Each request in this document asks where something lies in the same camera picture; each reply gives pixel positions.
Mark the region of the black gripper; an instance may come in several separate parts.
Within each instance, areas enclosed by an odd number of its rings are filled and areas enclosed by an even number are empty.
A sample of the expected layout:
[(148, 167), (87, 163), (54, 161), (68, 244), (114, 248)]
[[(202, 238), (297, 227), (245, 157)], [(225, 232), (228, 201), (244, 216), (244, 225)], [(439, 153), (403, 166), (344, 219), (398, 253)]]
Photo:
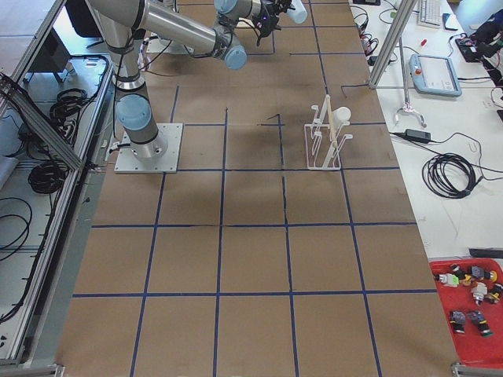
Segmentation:
[(268, 37), (273, 31), (281, 30), (278, 25), (281, 13), (293, 9), (292, 2), (288, 0), (261, 1), (260, 10), (253, 15), (253, 24), (259, 38)]

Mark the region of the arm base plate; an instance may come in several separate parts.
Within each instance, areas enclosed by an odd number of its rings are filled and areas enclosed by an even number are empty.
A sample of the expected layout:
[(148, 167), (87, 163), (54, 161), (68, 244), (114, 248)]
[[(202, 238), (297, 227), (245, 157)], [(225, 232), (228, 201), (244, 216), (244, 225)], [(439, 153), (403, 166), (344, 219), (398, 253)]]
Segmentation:
[(121, 148), (116, 159), (117, 174), (175, 173), (178, 169), (182, 142), (182, 123), (157, 123), (158, 135), (146, 145), (130, 141), (127, 134), (122, 142), (129, 146)]
[(193, 52), (190, 47), (185, 47), (179, 42), (174, 42), (169, 39), (159, 38), (158, 35), (152, 33), (147, 38), (148, 53), (169, 53), (169, 54), (189, 54)]

